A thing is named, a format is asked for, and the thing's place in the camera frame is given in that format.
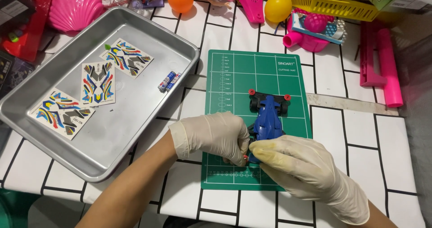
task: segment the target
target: yellow plastic basket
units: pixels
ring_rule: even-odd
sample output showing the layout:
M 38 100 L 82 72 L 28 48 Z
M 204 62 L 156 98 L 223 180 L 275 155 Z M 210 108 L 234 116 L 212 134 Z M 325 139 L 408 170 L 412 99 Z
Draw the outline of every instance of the yellow plastic basket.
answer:
M 328 16 L 373 21 L 379 11 L 371 4 L 354 0 L 291 0 L 294 7 Z

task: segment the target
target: blue toy car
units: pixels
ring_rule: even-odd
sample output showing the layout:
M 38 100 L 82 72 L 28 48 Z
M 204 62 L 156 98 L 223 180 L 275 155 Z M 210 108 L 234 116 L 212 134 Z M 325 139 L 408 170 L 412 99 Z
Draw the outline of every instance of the blue toy car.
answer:
M 249 90 L 251 102 L 249 108 L 251 111 L 258 111 L 258 117 L 255 123 L 248 127 L 249 134 L 253 137 L 251 141 L 263 139 L 275 139 L 285 134 L 282 130 L 282 123 L 278 114 L 285 115 L 288 113 L 288 104 L 286 101 L 291 100 L 290 95 L 271 95 L 256 92 L 254 89 Z M 252 153 L 248 156 L 249 162 L 260 163 Z

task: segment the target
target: metal tray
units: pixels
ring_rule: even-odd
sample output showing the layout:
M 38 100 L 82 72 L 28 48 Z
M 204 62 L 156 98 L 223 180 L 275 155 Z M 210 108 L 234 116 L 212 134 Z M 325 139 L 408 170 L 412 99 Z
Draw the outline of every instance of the metal tray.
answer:
M 100 62 L 104 44 L 122 38 L 154 57 L 134 80 L 116 70 L 116 103 L 96 112 L 72 141 L 29 115 L 52 87 L 80 99 L 79 65 Z M 0 101 L 0 119 L 25 139 L 88 182 L 107 179 L 145 127 L 197 63 L 198 48 L 124 7 L 100 16 Z M 157 86 L 170 71 L 181 72 L 169 93 Z

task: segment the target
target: latex glove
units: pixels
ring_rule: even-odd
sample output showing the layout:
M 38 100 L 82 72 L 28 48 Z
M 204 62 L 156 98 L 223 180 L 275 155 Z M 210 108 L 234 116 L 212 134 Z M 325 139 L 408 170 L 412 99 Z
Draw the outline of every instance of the latex glove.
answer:
M 246 164 L 249 133 L 243 119 L 230 112 L 184 118 L 169 126 L 179 159 L 201 150 L 238 166 Z
M 341 221 L 369 220 L 368 198 L 360 186 L 334 164 L 333 156 L 312 139 L 283 135 L 255 141 L 249 149 L 260 167 L 294 197 L 328 204 Z

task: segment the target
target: green cutting mat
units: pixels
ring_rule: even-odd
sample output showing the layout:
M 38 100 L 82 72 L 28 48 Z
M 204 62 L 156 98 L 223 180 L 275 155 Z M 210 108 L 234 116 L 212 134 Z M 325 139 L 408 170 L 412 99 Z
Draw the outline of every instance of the green cutting mat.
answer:
M 206 114 L 230 111 L 247 126 L 257 113 L 249 109 L 248 90 L 285 95 L 288 114 L 279 119 L 288 135 L 312 138 L 300 58 L 293 54 L 209 50 Z M 221 157 L 202 153 L 201 187 L 217 190 L 284 191 L 257 164 L 225 164 Z

